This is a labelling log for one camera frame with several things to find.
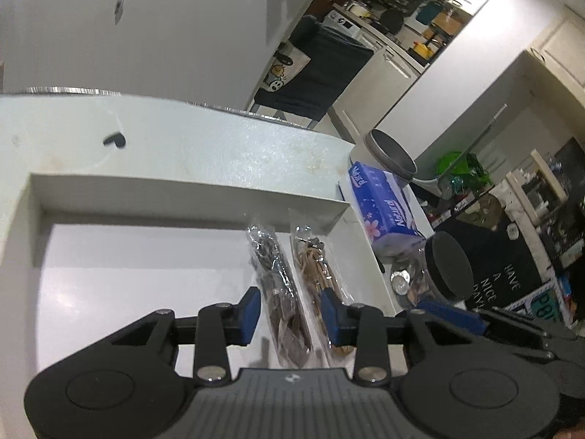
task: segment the plastic bag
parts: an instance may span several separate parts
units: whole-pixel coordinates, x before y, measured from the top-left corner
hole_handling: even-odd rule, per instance
[[[331,247],[326,249],[325,242],[317,237],[316,224],[299,213],[291,210],[291,247],[295,267],[302,278],[312,307],[312,315],[317,326],[317,334],[329,366],[343,366],[347,355],[353,351],[351,346],[337,347],[331,344],[327,328],[321,317],[321,292],[331,287],[345,304],[352,304],[353,298],[345,285],[336,277],[328,258],[332,258]]]
[[[254,221],[248,226],[247,233],[280,365],[302,368],[313,348],[285,254],[272,228]]]

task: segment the white countertop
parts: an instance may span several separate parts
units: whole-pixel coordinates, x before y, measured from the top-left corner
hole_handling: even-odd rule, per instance
[[[395,51],[403,60],[410,64],[416,72],[422,74],[427,66],[421,66],[412,56],[410,56],[402,47],[396,44],[394,41],[389,39],[386,35],[379,32],[377,29],[368,25],[364,20],[362,20],[359,16],[354,15],[353,13],[346,11],[341,5],[337,3],[333,3],[333,8],[335,8],[340,14],[346,17],[348,20],[352,21],[356,25],[360,26],[362,29],[371,33],[373,36],[378,38],[380,42],[389,46],[393,51]]]

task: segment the glass jar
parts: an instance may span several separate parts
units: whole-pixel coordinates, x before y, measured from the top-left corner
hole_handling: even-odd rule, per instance
[[[404,308],[422,300],[454,304],[473,293],[472,267],[454,237],[439,231],[394,258],[390,287]]]

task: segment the metal screw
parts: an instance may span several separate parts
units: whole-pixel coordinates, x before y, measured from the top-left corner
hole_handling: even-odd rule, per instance
[[[365,366],[364,368],[360,368],[358,376],[364,381],[375,383],[386,378],[388,373],[385,369],[380,368],[379,366]]]
[[[203,381],[209,381],[210,383],[225,378],[225,375],[226,370],[217,365],[202,366],[197,370],[197,376]]]

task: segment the tissue box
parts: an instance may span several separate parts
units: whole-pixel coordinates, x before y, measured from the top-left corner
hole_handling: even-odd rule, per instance
[[[393,174],[355,162],[349,178],[377,255],[394,256],[423,239]]]

